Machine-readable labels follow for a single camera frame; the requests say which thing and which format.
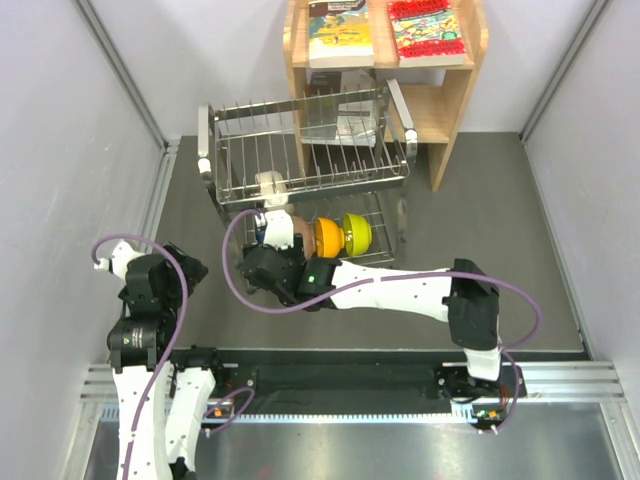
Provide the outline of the steel two-tier dish rack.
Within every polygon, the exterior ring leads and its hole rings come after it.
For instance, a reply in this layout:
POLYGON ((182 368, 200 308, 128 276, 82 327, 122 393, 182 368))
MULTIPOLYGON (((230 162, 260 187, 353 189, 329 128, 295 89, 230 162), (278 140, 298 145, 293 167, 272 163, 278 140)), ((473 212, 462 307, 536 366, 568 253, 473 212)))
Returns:
POLYGON ((198 112, 197 167, 223 222, 242 247, 256 243, 254 215, 285 210, 314 229, 318 217, 343 228, 347 213, 371 225, 369 250, 338 259, 365 266, 390 266, 407 236, 404 188, 416 158, 418 134, 400 89, 388 79, 366 92, 377 104, 376 143, 371 146, 305 144, 305 96, 198 112), (255 175, 275 170, 286 182, 289 204, 267 209, 255 175))

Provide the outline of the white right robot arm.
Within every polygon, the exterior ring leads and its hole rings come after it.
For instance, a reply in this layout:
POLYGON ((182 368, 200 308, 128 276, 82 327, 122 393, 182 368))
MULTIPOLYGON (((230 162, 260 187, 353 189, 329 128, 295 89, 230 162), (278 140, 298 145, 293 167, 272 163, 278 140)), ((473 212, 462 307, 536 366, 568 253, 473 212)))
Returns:
POLYGON ((499 286, 470 260, 411 272, 306 259, 297 249, 254 244, 243 249, 239 273, 249 285, 273 294, 285 312, 388 310, 442 322, 464 352, 469 388, 487 396, 503 383, 499 286))

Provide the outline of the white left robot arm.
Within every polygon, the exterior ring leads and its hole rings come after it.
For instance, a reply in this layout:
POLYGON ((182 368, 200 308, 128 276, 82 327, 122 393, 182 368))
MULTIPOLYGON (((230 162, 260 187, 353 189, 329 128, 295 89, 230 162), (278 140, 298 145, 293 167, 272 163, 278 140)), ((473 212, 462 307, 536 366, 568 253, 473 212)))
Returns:
POLYGON ((207 268, 173 244, 113 234, 97 270, 123 280, 123 312, 107 336, 119 406, 119 479, 194 479, 209 397, 226 387, 214 348, 178 349, 189 296, 207 268))

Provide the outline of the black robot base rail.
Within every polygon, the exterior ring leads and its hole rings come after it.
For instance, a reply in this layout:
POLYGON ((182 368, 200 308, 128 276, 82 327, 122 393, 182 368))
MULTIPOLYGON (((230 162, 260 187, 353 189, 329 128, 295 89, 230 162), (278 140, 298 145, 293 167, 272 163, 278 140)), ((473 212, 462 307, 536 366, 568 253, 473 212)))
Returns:
POLYGON ((510 361, 498 380, 479 380, 453 352, 220 349, 215 360, 210 398, 235 392, 254 416, 447 413, 454 400, 501 406, 527 394, 510 361))

